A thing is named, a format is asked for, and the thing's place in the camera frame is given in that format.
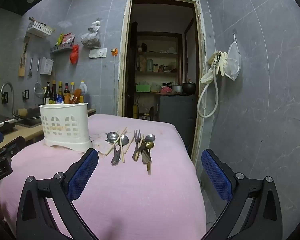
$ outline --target orange plug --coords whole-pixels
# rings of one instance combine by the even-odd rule
[[[117,48],[111,49],[111,53],[112,53],[112,56],[117,56],[118,55],[118,49]]]

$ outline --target green box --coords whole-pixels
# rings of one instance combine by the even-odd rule
[[[150,92],[150,85],[136,85],[136,92]]]

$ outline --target white plastic basket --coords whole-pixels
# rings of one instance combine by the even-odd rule
[[[52,30],[38,22],[30,22],[27,28],[27,32],[43,38],[45,36],[50,36]]]
[[[87,103],[42,105],[40,114],[47,146],[64,146],[85,152],[91,148]]]

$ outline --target chopstick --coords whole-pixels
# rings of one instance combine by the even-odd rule
[[[129,143],[129,145],[128,145],[128,148],[127,148],[127,150],[126,150],[126,152],[125,152],[124,154],[126,154],[127,151],[129,150],[129,147],[130,147],[131,143],[133,142],[133,140],[134,140],[134,135],[133,135],[133,138],[131,139],[131,141],[130,141],[130,143]]]
[[[142,145],[142,141],[143,141],[143,137],[144,137],[145,135],[143,134],[142,135],[142,139],[141,139],[141,141],[140,141],[140,146],[139,146],[139,148],[141,147],[141,145]],[[137,154],[136,154],[136,156],[134,157],[134,160],[136,161],[137,159],[138,159],[138,157],[139,157],[139,152],[137,151]]]
[[[112,150],[112,148],[115,146],[115,144],[119,141],[119,139],[121,138],[121,136],[124,134],[124,132],[126,131],[126,129],[127,128],[125,128],[124,130],[123,130],[123,132],[120,134],[120,136],[118,137],[118,139],[117,140],[115,140],[115,142],[114,142],[114,144],[111,146],[111,148],[108,150],[108,152],[105,154],[105,156],[107,156],[110,152],[111,152],[111,150]]]
[[[121,136],[119,138],[120,138],[120,147],[121,147],[121,160],[124,163],[124,151],[123,151]]]

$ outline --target pink tablecloth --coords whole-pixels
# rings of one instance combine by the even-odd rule
[[[199,240],[206,233],[206,214],[195,168],[175,127],[171,124],[95,114],[89,117],[94,147],[106,152],[105,133],[127,127],[156,135],[151,150],[151,174],[141,159],[135,163],[130,146],[125,163],[111,165],[113,153],[99,155],[99,163],[80,198],[77,211],[100,240]],[[65,172],[82,153],[47,147],[44,140],[20,151],[12,159],[13,173],[0,182],[0,199],[15,230],[18,203],[26,178],[52,178]],[[53,201],[52,214],[60,231],[69,235]]]

